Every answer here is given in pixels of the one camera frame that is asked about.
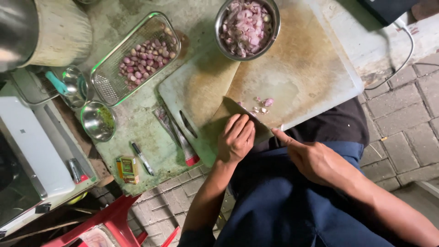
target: stained cutting board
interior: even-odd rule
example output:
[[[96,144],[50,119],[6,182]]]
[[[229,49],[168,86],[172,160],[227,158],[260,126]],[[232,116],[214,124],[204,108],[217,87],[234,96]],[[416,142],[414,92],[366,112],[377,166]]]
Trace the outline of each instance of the stained cutting board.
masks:
[[[290,128],[363,91],[361,79],[318,5],[313,0],[285,0],[278,5],[281,30],[266,54],[238,64],[212,47],[159,86],[174,118],[181,119],[181,111],[194,128],[197,138],[177,120],[206,165],[213,164],[217,136],[233,114],[222,104],[223,95],[243,102],[247,109],[261,107],[256,96],[274,98],[273,106],[267,108],[270,114],[258,115],[259,119],[269,127]],[[202,67],[212,70],[205,73]],[[197,71],[201,74],[187,76]],[[257,142],[268,137],[258,136]]]

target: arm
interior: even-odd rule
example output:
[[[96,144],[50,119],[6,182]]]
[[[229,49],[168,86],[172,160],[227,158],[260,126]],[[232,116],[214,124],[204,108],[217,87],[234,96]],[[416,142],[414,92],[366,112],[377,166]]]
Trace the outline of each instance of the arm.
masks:
[[[297,169],[310,181],[338,188],[366,205],[387,229],[402,240],[421,247],[439,245],[439,230],[421,213],[367,179],[343,157],[322,143],[299,143],[280,130]]]
[[[218,155],[212,170],[192,201],[184,221],[182,233],[213,228],[220,213],[226,187],[232,174],[253,147],[255,128],[247,115],[233,115],[218,137]]]

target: hand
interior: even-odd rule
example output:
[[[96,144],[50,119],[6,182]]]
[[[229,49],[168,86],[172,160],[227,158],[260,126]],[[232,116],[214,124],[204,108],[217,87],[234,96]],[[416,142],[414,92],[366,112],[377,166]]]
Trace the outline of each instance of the hand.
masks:
[[[320,142],[300,143],[278,129],[272,133],[287,145],[297,169],[311,182],[343,189],[346,182],[361,174],[334,150]]]
[[[235,114],[226,123],[218,137],[217,159],[224,163],[238,164],[252,149],[255,140],[255,124],[248,115]]]

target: black device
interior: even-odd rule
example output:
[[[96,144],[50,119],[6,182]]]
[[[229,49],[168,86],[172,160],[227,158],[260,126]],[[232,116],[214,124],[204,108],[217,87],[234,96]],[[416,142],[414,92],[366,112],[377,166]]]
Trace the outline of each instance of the black device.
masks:
[[[358,0],[383,26],[389,26],[418,0]]]

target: red chair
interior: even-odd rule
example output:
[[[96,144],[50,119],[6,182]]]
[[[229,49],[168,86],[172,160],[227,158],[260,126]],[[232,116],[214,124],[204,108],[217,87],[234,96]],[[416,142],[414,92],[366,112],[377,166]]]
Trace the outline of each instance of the red chair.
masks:
[[[130,210],[132,204],[140,197],[140,195],[131,196],[121,196],[116,201],[111,203],[108,207],[104,208],[98,212],[95,216],[88,219],[86,222],[80,224],[72,231],[58,237],[42,247],[63,247],[66,244],[76,240],[81,234],[88,231],[90,228],[104,224],[109,231],[113,234],[116,241],[122,247],[140,247],[140,245],[145,241],[148,236],[147,232],[142,232],[136,238],[128,226],[127,218],[128,211]],[[180,231],[180,227],[177,226],[171,235],[162,244],[162,247],[167,247],[172,240],[175,238],[177,233]],[[87,245],[82,242],[81,247],[87,247]]]

